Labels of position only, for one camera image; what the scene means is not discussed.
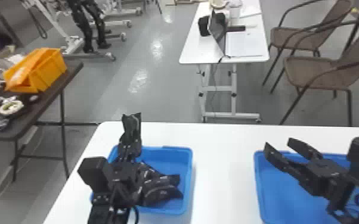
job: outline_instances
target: blue tray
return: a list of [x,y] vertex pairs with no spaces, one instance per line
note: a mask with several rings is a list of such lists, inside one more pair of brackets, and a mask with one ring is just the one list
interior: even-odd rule
[[[281,153],[294,161],[307,162],[299,154]],[[350,166],[345,155],[325,154],[324,158],[334,160],[343,167]],[[254,160],[260,217],[265,224],[339,224],[326,212],[329,203],[326,199],[307,193],[296,179],[268,162],[262,151],[255,153]],[[359,189],[356,189],[353,194],[358,193]],[[353,216],[358,215],[359,207],[353,202],[353,197],[346,209]]]
[[[165,175],[179,174],[181,182],[178,189],[184,194],[183,199],[173,199],[156,207],[138,206],[140,212],[181,215],[188,207],[191,178],[192,150],[180,147],[142,147],[142,154],[137,161],[144,161]],[[112,149],[107,161],[111,163],[117,157],[117,145]]]

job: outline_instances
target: glossy floor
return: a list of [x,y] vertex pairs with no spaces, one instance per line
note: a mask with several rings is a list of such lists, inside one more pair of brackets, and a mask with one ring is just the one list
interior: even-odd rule
[[[277,25],[282,13],[302,0],[261,0],[267,34]],[[201,122],[198,103],[198,82],[195,66],[178,64],[182,46],[192,22],[197,4],[164,6],[163,15],[154,5],[141,17],[131,17],[133,27],[114,29],[124,31],[126,42],[114,41],[111,48],[116,62],[85,60],[85,67],[67,87],[66,120],[106,121],[119,120],[123,113],[141,111],[145,122]],[[291,13],[285,26],[303,27],[319,22],[331,7],[324,1]],[[70,18],[62,21],[71,35],[79,34]],[[321,48],[324,57],[338,58],[348,37],[350,27],[338,29]],[[40,46],[60,47],[64,41],[55,30],[49,39],[31,43],[26,51]],[[239,112],[259,112],[263,124],[276,124],[284,115],[296,92],[286,79],[281,80],[274,94],[268,93],[261,82],[270,62],[242,64],[239,66]],[[274,70],[277,74],[281,63]],[[227,66],[220,66],[216,82],[229,84]],[[359,81],[352,86],[354,94],[354,124],[359,126]],[[229,94],[209,95],[208,110],[230,109]],[[58,119],[58,101],[44,114],[44,120]],[[242,120],[214,120],[220,123],[254,123]],[[329,91],[309,91],[287,121],[288,125],[345,126],[346,97],[339,93],[333,99]],[[72,169],[94,127],[76,127],[67,131],[69,167]],[[43,139],[36,151],[39,155],[59,155],[60,135],[56,128],[45,128]],[[64,185],[62,164],[54,161],[30,161],[0,197],[0,223],[42,223],[48,210]]]

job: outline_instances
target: orange plastic crate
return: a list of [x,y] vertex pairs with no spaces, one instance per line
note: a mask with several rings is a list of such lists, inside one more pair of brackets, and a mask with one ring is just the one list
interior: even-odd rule
[[23,76],[22,82],[15,83],[16,85],[14,86],[8,86],[6,90],[31,93],[44,91],[67,70],[60,49],[40,48],[31,52],[21,62],[7,70],[3,74],[6,82],[8,83],[23,68],[26,68],[26,73],[21,74]]

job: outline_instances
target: white tabletop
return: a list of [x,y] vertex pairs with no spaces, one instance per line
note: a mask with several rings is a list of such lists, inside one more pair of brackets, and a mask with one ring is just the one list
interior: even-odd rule
[[[45,224],[86,224],[91,211],[91,189],[77,173],[86,157],[105,156],[123,133],[121,122],[101,124],[63,190]],[[193,196],[182,216],[140,214],[148,224],[260,224],[255,189],[253,154],[265,142],[289,150],[289,137],[306,141],[323,153],[346,154],[359,127],[299,127],[263,125],[211,125],[143,123],[142,140],[149,146],[180,146],[193,150]]]
[[[244,1],[244,7],[253,6],[260,9],[259,0],[247,0]],[[180,64],[215,64],[222,56],[221,50],[212,36],[201,36],[199,32],[199,25],[197,24],[200,17],[210,15],[212,9],[208,2],[202,2],[199,4],[191,28],[189,30],[188,38],[182,49],[181,56],[179,58]],[[252,63],[267,61],[270,56],[267,50],[266,34],[264,30],[263,17],[261,14],[253,15],[250,17],[240,18],[235,23],[231,21],[234,26],[245,25],[247,29],[253,29],[253,32],[257,32],[260,36],[258,43],[264,46],[262,49],[263,54],[257,57],[232,57],[223,58],[221,63]]]

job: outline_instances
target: brown chair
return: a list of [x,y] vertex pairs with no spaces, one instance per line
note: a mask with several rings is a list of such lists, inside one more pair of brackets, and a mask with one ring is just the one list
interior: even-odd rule
[[[315,33],[326,32],[340,26],[357,24],[359,20],[348,21],[335,26],[319,28]],[[348,100],[348,125],[352,126],[352,92],[349,89],[359,79],[359,38],[341,55],[338,60],[317,57],[295,57],[298,45],[306,38],[314,34],[300,38],[291,55],[284,59],[284,68],[280,73],[276,84],[284,74],[287,74],[288,81],[298,90],[298,97],[295,99],[285,116],[282,118],[282,125],[289,114],[295,108],[307,89],[323,89],[332,91],[345,91]]]
[[[278,24],[278,27],[275,27],[271,29],[271,43],[268,47],[268,50],[270,50],[271,46],[275,46],[278,50],[277,57],[274,60],[273,64],[271,65],[266,77],[264,78],[263,84],[265,85],[268,78],[270,77],[271,72],[273,71],[274,67],[276,66],[276,63],[278,62],[278,59],[281,56],[281,53],[284,49],[294,49],[295,43],[298,39],[300,39],[301,36],[306,36],[309,34],[315,33],[316,28],[318,27],[324,27],[324,26],[332,26],[336,25],[342,22],[342,20],[348,15],[348,13],[352,9],[352,1],[351,0],[337,0],[334,6],[331,8],[329,13],[325,16],[323,21],[319,24],[316,24],[314,26],[310,26],[304,29],[296,29],[296,28],[289,28],[289,27],[282,27],[282,24],[284,22],[285,17],[289,12],[292,10],[295,10],[297,8],[319,2],[319,1],[325,1],[325,0],[312,0],[308,2],[304,2],[299,5],[295,5],[294,7],[288,9],[284,15],[282,16],[280,23]],[[298,50],[302,51],[311,51],[313,52],[313,56],[320,57],[320,51],[318,50],[319,47],[324,44],[324,42],[327,40],[327,38],[333,33],[334,29],[329,29],[326,32],[317,34],[317,35],[311,35],[309,38],[306,38],[301,44],[298,46]]]

